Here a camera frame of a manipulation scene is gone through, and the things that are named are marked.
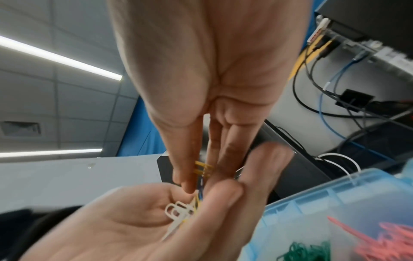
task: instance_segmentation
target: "pile of pink paper clips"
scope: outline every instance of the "pile of pink paper clips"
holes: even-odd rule
[[[354,251],[368,261],[413,261],[413,227],[380,223],[384,229],[377,240],[329,217],[332,223],[361,239]]]

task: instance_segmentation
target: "pile of green paper clips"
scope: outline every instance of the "pile of green paper clips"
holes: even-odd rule
[[[307,248],[304,244],[293,242],[289,251],[277,257],[277,261],[330,261],[330,243],[324,241],[320,246],[310,245]]]

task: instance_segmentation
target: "linear light fixture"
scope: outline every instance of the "linear light fixture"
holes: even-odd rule
[[[91,152],[101,152],[101,151],[102,151],[102,148],[85,149],[85,150],[46,150],[46,151],[4,152],[4,153],[0,153],[0,158],[91,153]]]
[[[98,75],[111,78],[114,80],[120,81],[122,79],[122,75],[115,74],[107,70],[103,70],[95,66],[91,66],[89,64],[85,64],[80,61],[76,61],[76,60],[55,54],[53,52],[49,52],[49,51],[46,51],[46,50],[31,46],[25,43],[21,43],[21,42],[18,42],[18,41],[15,41],[15,40],[3,37],[3,36],[0,36],[0,46],[9,48],[15,51],[27,53],[30,55],[34,55],[40,58],[44,58],[46,60],[54,61],[54,62],[64,64],[70,67],[74,67],[77,69],[81,69],[83,71],[88,71],[90,73],[98,74]]]

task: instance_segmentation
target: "white cable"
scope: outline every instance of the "white cable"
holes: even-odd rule
[[[361,168],[360,168],[360,166],[357,164],[357,162],[356,162],[354,159],[352,159],[352,158],[350,158],[350,157],[348,157],[348,156],[346,156],[346,155],[339,154],[339,153],[324,153],[324,154],[319,155],[317,158],[321,158],[321,157],[324,157],[324,156],[339,156],[339,157],[348,159],[348,160],[350,160],[351,162],[353,162],[353,164],[356,166],[357,172],[361,172]]]
[[[339,167],[342,171],[344,171],[345,174],[347,174],[347,176],[350,178],[350,180],[353,182],[353,184],[355,184],[353,178],[350,175],[350,173],[345,168],[341,167],[339,164],[337,164],[337,163],[335,163],[331,160],[324,160],[324,159],[320,159],[320,158],[315,158],[315,159],[320,160],[320,161],[325,161],[325,162],[328,162],[330,164],[333,164],[333,165]]]

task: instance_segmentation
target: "black sleeve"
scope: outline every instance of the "black sleeve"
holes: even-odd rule
[[[81,206],[74,206],[50,212],[38,218],[9,249],[7,261],[18,261],[21,256],[41,237],[54,228],[65,218],[77,211]]]

